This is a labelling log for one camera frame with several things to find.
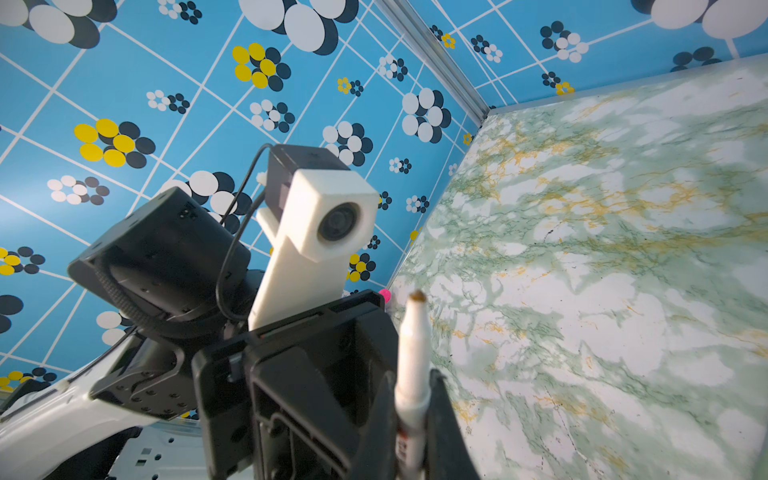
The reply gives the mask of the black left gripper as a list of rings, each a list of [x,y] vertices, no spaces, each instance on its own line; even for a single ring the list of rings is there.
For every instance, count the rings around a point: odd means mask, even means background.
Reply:
[[[192,372],[208,476],[346,479],[397,350],[371,290],[202,349]]]

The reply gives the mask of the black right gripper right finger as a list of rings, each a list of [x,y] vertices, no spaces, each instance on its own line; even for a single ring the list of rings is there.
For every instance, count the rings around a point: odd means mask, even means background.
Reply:
[[[425,478],[479,480],[451,404],[445,376],[432,369],[429,385],[431,398],[426,423]]]

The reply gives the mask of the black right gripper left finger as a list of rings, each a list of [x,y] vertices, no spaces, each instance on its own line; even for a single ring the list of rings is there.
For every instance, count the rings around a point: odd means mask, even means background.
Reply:
[[[394,404],[395,383],[393,372],[387,372],[382,377],[357,453],[347,472],[347,480],[396,478],[398,416]]]

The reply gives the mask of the white marker pen yellow end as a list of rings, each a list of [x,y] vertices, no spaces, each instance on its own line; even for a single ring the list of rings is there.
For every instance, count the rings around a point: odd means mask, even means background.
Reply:
[[[400,325],[394,391],[398,430],[395,453],[398,479],[420,479],[426,449],[427,410],[431,399],[431,322],[426,295],[413,291]]]

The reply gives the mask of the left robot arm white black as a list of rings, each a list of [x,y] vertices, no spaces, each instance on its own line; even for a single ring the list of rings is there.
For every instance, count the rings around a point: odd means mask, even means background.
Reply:
[[[88,450],[190,410],[206,474],[389,479],[396,330],[381,295],[344,296],[370,236],[373,194],[291,199],[265,270],[172,189],[82,253],[70,276],[129,319],[106,353],[58,383],[25,386],[1,416],[5,479],[94,469]]]

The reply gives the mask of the aluminium corner post left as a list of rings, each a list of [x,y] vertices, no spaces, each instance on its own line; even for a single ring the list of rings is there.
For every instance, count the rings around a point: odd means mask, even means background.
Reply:
[[[406,0],[376,0],[375,4],[419,59],[432,70],[439,82],[455,98],[471,121],[481,126],[490,112],[488,105],[411,3]]]

